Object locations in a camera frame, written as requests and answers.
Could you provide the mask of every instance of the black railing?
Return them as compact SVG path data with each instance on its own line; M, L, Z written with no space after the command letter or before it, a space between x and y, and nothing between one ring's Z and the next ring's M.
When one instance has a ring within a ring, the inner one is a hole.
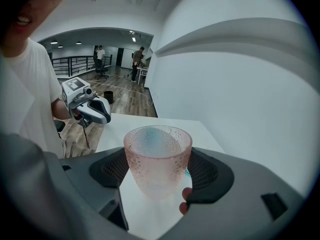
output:
M110 57L103 57L101 67L109 66L112 62L112 54ZM56 75L68 75L72 77L79 72L85 72L96 68L93 56L71 56L62 58L53 58L52 66Z

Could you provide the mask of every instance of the cable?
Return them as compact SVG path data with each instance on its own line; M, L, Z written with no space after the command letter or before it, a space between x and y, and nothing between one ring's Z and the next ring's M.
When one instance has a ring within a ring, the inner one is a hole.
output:
M153 104L154 104L154 101L152 101L151 105L148 104L148 100L149 100L149 97L141 92L138 92L138 91L134 91L134 90L129 90L129 89L126 89L126 88L123 88L123 87L119 87L119 86L114 86L114 85L111 85L111 84L108 84L108 83L100 83L100 82L96 82L96 81L105 81L105 80L95 80L95 81L92 81L92 80L86 80L87 82L92 82L92 83L96 83L98 85L103 85L103 86L110 86L110 87L114 87L114 88L120 88L120 89L124 89L124 90L127 90L129 92L133 92L133 93L137 93L137 94L141 94L143 96L146 97L146 104L151 107Z
M88 139L87 139L87 134L86 134L85 128L84 127L82 127L82 128L83 128L83 132L84 132L84 136L85 136L86 147L89 150L90 146L89 146L89 142L88 142Z

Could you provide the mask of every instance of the white table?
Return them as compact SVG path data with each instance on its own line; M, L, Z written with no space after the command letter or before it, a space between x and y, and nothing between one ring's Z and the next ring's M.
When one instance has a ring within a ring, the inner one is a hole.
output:
M128 132L139 127L153 125L180 128L191 135L193 147L224 153L218 142L199 121L114 113L111 114L111 122L104 126L96 151L123 147L124 137ZM142 194L129 170L120 186L129 233L146 240L161 237L182 218L179 212L179 205L184 201L182 190L191 186L191 178L185 175L173 195L160 201L153 201Z
M148 69L146 69L146 68L141 68L141 67L137 67L137 69L140 71L139 72L139 80L138 80L138 85L139 85L139 83L140 83L140 77L141 76L147 76L147 74L148 74Z

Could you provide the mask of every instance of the black trash can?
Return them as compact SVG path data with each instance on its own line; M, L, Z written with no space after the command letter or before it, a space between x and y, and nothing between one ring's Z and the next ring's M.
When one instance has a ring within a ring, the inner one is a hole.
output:
M114 92L113 92L113 91L106 90L106 91L103 93L103 96L104 96L105 99L108 100L109 104L114 103Z

